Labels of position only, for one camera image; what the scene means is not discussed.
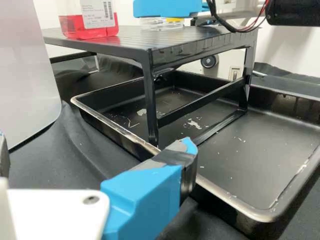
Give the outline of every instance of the white wall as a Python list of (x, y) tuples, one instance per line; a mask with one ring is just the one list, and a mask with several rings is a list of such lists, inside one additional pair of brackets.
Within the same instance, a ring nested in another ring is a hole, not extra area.
[[(40, 26), (60, 27), (55, 0), (33, 0)], [(114, 0), (119, 25), (137, 25), (133, 0)], [(74, 49), (47, 46), (50, 57), (73, 53)], [(320, 28), (262, 25), (258, 35), (256, 62), (269, 63), (297, 74), (320, 77)]]
[(320, 77), (320, 28), (270, 26), (259, 30), (256, 62)]

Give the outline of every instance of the tray rim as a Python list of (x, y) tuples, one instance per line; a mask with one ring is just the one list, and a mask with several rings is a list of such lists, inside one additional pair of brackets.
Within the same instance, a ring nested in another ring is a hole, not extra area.
[[(159, 148), (153, 146), (152, 144), (143, 140), (141, 137), (130, 132), (129, 130), (119, 125), (118, 123), (112, 121), (111, 119), (105, 117), (98, 111), (83, 104), (79, 100), (82, 97), (93, 95), (94, 93), (103, 91), (104, 89), (115, 88), (123, 84), (133, 83), (136, 81), (141, 81), (143, 79), (144, 77), (138, 77), (129, 81), (117, 83), (117, 84), (103, 87), (94, 91), (86, 92), (86, 93), (72, 97), (70, 101), (72, 104), (77, 106), (82, 111), (86, 112), (87, 114), (97, 119), (98, 121), (104, 123), (109, 128), (112, 128), (118, 134), (122, 135), (122, 137), (125, 137), (129, 141), (133, 142), (134, 144), (139, 145), (149, 153), (156, 155), (161, 151)], [(266, 110), (260, 110), (253, 107), (249, 107), (248, 109), (250, 111), (271, 115), (273, 117), (278, 117), (281, 119), (285, 119), (287, 121), (292, 121), (297, 124), (302, 124), (302, 125), (320, 130), (320, 126), (314, 125), (309, 122), (305, 122), (303, 120), (294, 119), (291, 117), (283, 116), (278, 113), (274, 113)], [(204, 189), (206, 189), (211, 194), (213, 194), (214, 196), (218, 197), (219, 199), (221, 199), (222, 201), (224, 201), (225, 203), (227, 203), (228, 205), (236, 209), (237, 211), (239, 211), (240, 213), (249, 217), (250, 219), (255, 220), (257, 222), (261, 222), (261, 223), (273, 223), (285, 213), (285, 211), (289, 208), (289, 206), (291, 205), (295, 197), (300, 193), (301, 189), (308, 182), (309, 178), (313, 175), (313, 173), (316, 171), (316, 169), (319, 166), (320, 166), (320, 145), (318, 145), (315, 148), (313, 153), (308, 157), (308, 160), (305, 161), (304, 164), (302, 164), (302, 166), (299, 168), (295, 176), (291, 179), (291, 181), (288, 182), (287, 186), (283, 189), (282, 193), (278, 196), (278, 198), (274, 200), (274, 203), (270, 206), (270, 208), (267, 208), (267, 209), (258, 209), (249, 205), (248, 203), (241, 200), (240, 198), (233, 196), (230, 192), (226, 191), (222, 187), (209, 181), (199, 173), (197, 173), (197, 176), (196, 176), (196, 183), (201, 187), (203, 187)]]

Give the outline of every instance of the stand leg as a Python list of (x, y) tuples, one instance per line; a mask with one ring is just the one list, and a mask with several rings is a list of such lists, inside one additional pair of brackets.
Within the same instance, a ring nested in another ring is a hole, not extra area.
[(145, 105), (146, 105), (146, 117), (148, 124), (149, 143), (154, 146), (158, 146), (159, 141), (159, 130), (158, 120), (156, 111), (156, 96), (155, 96), (155, 85), (154, 77), (152, 76), (151, 68), (149, 64), (143, 64), (143, 75), (144, 75), (144, 94), (145, 94)]
[(245, 85), (240, 90), (240, 99), (239, 99), (239, 109), (247, 111), (248, 109), (248, 100), (250, 92), (250, 84), (252, 78), (252, 72), (255, 64), (255, 55), (256, 55), (256, 43), (253, 46), (245, 50), (245, 59), (244, 59), (244, 69), (243, 77), (245, 78)]

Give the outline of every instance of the black shelf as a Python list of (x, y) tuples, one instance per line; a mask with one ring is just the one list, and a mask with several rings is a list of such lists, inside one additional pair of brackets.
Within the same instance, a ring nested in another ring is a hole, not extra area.
[[(184, 111), (186, 113), (195, 111), (209, 103), (209, 100), (214, 101), (217, 97), (222, 97), (224, 93), (235, 90), (235, 87), (241, 91), (239, 109), (243, 112), (247, 111), (258, 30), (231, 33), (222, 26), (185, 26), (180, 29), (151, 31), (139, 26), (120, 26), (117, 36), (88, 40), (69, 39), (62, 34), (60, 28), (44, 29), (42, 34), (46, 44), (127, 58), (141, 63), (149, 142), (154, 146), (158, 146), (159, 126), (171, 123), (181, 117)], [(228, 50), (243, 48), (246, 49), (243, 77), (235, 84), (227, 84), (211, 93), (211, 96), (205, 97), (205, 100), (196, 100), (182, 106), (170, 115), (157, 119), (154, 81), (160, 75), (173, 71), (182, 64)], [(238, 119), (238, 111), (234, 114), (235, 117), (228, 117), (226, 122), (220, 122), (217, 126), (224, 128)]]

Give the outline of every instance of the black cloth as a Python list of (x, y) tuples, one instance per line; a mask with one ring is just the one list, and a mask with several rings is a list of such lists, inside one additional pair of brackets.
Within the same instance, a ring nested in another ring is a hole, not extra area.
[[(103, 61), (106, 61), (105, 66), (110, 67), (92, 75), (84, 70), (57, 73), (56, 80), (62, 98), (69, 101), (72, 95), (142, 74), (139, 68), (127, 63), (114, 59)], [(131, 154), (87, 124), (79, 111), (66, 102), (62, 102), (57, 121), (16, 147), (10, 153), (10, 158), (11, 188), (99, 189), (101, 181), (139, 163)], [(320, 180), (311, 189), (280, 239), (320, 239), (319, 196)], [(188, 198), (158, 240), (194, 239), (245, 240), (247, 237), (206, 211), (205, 206)]]

